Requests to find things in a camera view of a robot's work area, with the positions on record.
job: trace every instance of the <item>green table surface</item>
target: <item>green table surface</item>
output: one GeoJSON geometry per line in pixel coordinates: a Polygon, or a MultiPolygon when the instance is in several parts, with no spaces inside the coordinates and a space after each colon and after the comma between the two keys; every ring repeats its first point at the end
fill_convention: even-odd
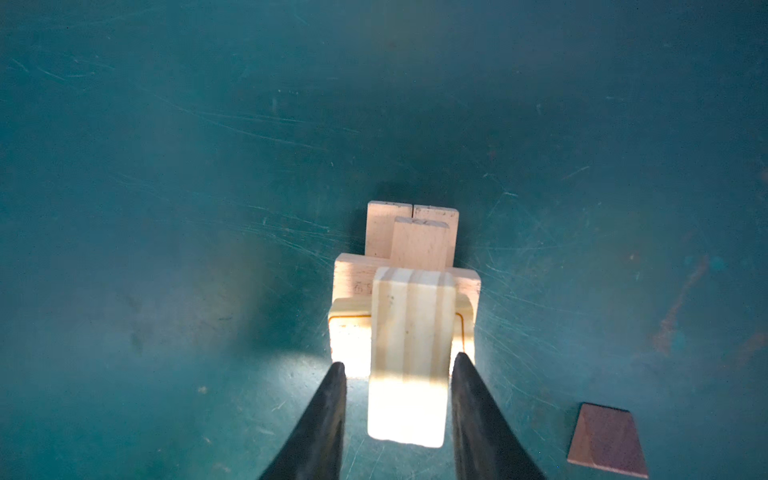
{"type": "MultiPolygon", "coordinates": [[[[766,478],[765,2],[0,6],[0,478],[256,478],[369,200],[455,207],[477,367],[552,480],[766,478]]],[[[454,478],[366,435],[341,478],[454,478]]]]}

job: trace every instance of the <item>sunlit block surface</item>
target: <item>sunlit block surface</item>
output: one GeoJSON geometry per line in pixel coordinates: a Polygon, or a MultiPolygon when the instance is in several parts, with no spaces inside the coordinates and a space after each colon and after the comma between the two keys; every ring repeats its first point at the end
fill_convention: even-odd
{"type": "Polygon", "coordinates": [[[455,302],[450,273],[376,271],[368,383],[368,435],[374,439],[442,445],[455,302]]]}
{"type": "MultiPolygon", "coordinates": [[[[328,311],[331,359],[344,363],[348,379],[367,379],[371,374],[371,302],[370,295],[337,298],[328,311]]],[[[459,352],[475,361],[473,318],[469,298],[457,292],[449,372],[459,352]]]]}

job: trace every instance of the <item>wooden block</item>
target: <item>wooden block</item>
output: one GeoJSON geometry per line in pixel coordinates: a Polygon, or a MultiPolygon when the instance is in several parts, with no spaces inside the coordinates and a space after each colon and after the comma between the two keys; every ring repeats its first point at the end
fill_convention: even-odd
{"type": "Polygon", "coordinates": [[[389,265],[413,270],[445,270],[450,229],[446,222],[397,217],[389,265]]]}
{"type": "Polygon", "coordinates": [[[455,303],[450,273],[376,271],[368,382],[374,439],[442,446],[455,303]]]}
{"type": "MultiPolygon", "coordinates": [[[[333,267],[333,300],[348,296],[372,295],[373,276],[381,266],[389,266],[389,260],[352,253],[339,255],[333,267]]],[[[474,329],[480,300],[480,276],[474,270],[466,268],[452,267],[445,271],[453,275],[456,290],[469,298],[472,305],[472,328],[474,329]]],[[[475,360],[474,355],[470,355],[469,358],[472,361],[475,360]]]]}
{"type": "Polygon", "coordinates": [[[413,214],[411,204],[393,202],[368,202],[366,218],[366,256],[389,258],[392,252],[392,229],[396,217],[408,217],[413,214]]]}
{"type": "Polygon", "coordinates": [[[568,461],[576,465],[648,478],[632,414],[585,403],[576,422],[568,461]]]}
{"type": "Polygon", "coordinates": [[[458,210],[455,208],[414,205],[412,216],[420,220],[435,220],[448,225],[449,242],[448,250],[445,254],[445,267],[453,266],[453,257],[456,255],[456,234],[458,233],[458,210]]]}
{"type": "MultiPolygon", "coordinates": [[[[331,360],[344,364],[347,378],[365,379],[371,374],[371,304],[370,295],[337,298],[328,311],[331,360]]],[[[475,361],[474,310],[469,298],[456,293],[455,309],[449,372],[459,352],[475,361]]]]}

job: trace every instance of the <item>reddish-brown wooden block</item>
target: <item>reddish-brown wooden block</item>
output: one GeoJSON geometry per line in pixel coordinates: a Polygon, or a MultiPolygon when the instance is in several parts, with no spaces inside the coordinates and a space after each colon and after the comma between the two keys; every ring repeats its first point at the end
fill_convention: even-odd
{"type": "Polygon", "coordinates": [[[585,403],[576,421],[568,461],[576,465],[648,478],[632,414],[585,403]]]}

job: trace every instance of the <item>teal paint spot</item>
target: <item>teal paint spot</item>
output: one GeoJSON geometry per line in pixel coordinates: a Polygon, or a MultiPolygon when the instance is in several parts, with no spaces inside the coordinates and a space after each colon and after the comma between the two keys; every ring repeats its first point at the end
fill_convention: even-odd
{"type": "Polygon", "coordinates": [[[725,267],[727,265],[725,264],[725,260],[723,260],[721,257],[712,257],[710,259],[710,268],[713,272],[722,272],[725,270],[725,267]]]}
{"type": "Polygon", "coordinates": [[[672,337],[672,351],[682,352],[683,350],[685,350],[685,334],[678,330],[672,337]]]}

